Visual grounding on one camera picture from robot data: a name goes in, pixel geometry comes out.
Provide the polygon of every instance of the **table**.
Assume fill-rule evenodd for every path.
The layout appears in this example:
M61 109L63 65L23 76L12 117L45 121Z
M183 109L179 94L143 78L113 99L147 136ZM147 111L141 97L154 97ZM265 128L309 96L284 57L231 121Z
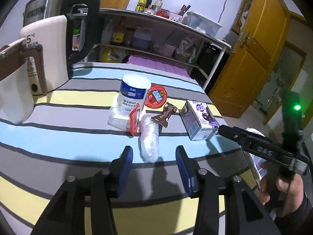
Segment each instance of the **table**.
M168 102L178 109L187 99L206 103L217 121L226 124L192 79L132 64L75 64L72 79L45 97L34 96L34 111L24 123L12 125L0 111L0 210L16 235L30 234L68 176L93 176L118 158L125 145L133 148L134 159L125 192L112 201L119 235L192 234L198 199L190 199L184 192L175 162L177 145L183 145L200 167L223 177L240 175L256 189L239 145L220 135L208 141L190 141L179 111L160 133L159 161L144 163L139 137L107 124L109 108L126 73L138 73L163 85ZM151 113L161 110L147 108ZM86 234L91 234L88 206L86 201ZM222 196L219 210L224 234Z

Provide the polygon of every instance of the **purple cloth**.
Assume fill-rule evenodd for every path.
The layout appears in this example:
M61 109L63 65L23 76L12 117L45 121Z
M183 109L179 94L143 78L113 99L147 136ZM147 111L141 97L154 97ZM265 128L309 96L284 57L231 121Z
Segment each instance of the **purple cloth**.
M153 59L143 58L139 56L130 56L127 63L144 66L151 69L157 69L160 71L167 71L190 78L185 69Z

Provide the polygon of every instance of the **door handle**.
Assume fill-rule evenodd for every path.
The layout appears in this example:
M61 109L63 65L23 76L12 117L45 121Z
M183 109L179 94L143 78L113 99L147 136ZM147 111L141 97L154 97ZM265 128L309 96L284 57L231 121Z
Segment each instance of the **door handle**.
M241 41L240 41L240 44L239 44L239 47L243 48L244 45L246 44L246 41L247 40L250 40L253 44L256 44L256 42L254 41L254 39L250 38L249 37L249 34L250 32L249 31L246 31L245 34L243 35Z

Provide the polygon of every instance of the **red snack package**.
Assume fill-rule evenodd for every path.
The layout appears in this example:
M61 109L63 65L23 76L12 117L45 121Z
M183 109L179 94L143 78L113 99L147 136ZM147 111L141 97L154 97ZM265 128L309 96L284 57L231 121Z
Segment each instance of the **red snack package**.
M130 124L130 133L132 136L135 136L139 126L139 116L140 116L140 105L136 104L135 108L129 114L129 124Z
M160 85L151 85L145 105L152 109L158 109L166 103L166 99L167 92L164 87Z

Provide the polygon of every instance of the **electric kettle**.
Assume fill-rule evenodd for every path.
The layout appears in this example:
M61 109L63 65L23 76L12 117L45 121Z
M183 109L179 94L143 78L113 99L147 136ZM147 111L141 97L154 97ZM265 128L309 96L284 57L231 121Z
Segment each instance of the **electric kettle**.
M47 94L42 62L42 46L24 48L26 38L0 49L0 108L13 124L24 122L34 109L29 88L27 57L34 57L43 93Z
M86 16L85 42L83 48L72 52L74 17L72 7L84 4L88 7ZM48 92L63 85L72 76L71 65L84 59L95 42L100 0L30 0L24 12L21 37L27 38L27 46L40 43L43 46L43 67ZM37 77L36 63L29 69L29 82L33 95L42 94Z

